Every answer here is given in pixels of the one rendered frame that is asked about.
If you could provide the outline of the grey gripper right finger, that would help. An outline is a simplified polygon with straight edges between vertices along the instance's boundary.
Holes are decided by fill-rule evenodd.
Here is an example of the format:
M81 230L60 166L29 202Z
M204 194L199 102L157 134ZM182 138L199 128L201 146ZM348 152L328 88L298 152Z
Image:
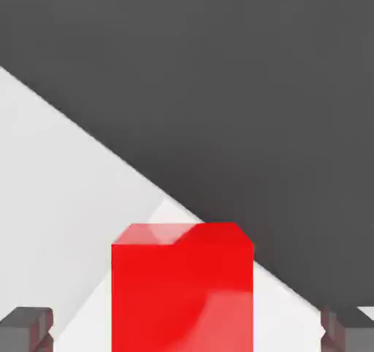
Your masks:
M374 320L358 307L325 307L321 326L321 352L374 352Z

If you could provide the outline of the small red cube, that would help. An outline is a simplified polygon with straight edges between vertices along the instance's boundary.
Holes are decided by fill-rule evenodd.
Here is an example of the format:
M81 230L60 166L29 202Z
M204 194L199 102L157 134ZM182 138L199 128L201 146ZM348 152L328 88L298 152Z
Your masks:
M111 352L253 352L253 258L236 223L133 223L111 248Z

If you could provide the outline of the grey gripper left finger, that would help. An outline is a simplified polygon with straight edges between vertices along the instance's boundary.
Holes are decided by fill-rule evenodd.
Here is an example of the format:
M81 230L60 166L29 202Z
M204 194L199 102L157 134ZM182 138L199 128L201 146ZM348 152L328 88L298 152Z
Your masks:
M53 310L16 307L0 321L0 352L53 352Z

